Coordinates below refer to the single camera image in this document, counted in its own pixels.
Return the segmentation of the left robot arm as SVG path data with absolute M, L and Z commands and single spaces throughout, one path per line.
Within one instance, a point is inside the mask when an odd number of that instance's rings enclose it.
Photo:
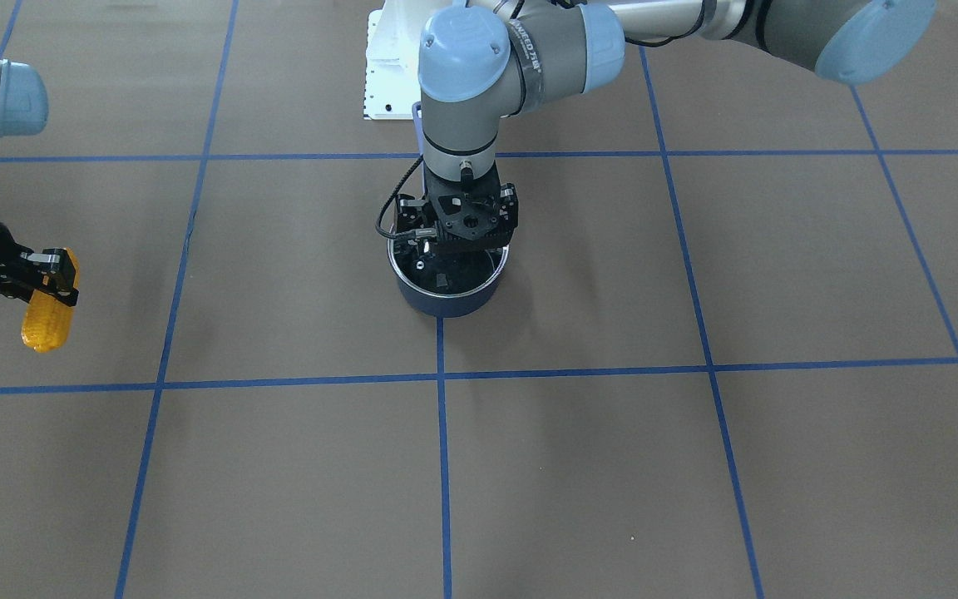
M 612 83 L 630 46 L 726 39 L 860 85 L 904 60 L 935 12 L 934 1 L 452 1 L 416 44 L 423 183 L 489 175 L 502 118 Z

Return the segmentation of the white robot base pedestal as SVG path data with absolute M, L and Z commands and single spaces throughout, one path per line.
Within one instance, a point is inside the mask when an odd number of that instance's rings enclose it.
M 363 114 L 406 119 L 430 100 L 460 107 L 509 71 L 508 27 L 469 1 L 385 1 L 368 16 Z

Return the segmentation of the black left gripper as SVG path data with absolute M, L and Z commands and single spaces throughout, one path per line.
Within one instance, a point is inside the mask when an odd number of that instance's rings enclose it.
M 457 168 L 456 175 L 450 175 L 449 171 L 444 173 L 437 171 L 431 166 L 430 162 L 423 161 L 422 166 L 422 190 L 425 200 L 437 200 L 438 197 L 448 195 L 472 195 L 475 197 L 498 197 L 501 193 L 501 178 L 499 177 L 495 161 L 487 164 L 484 173 L 480 174 L 475 170 L 469 181 L 462 179 L 460 168 Z

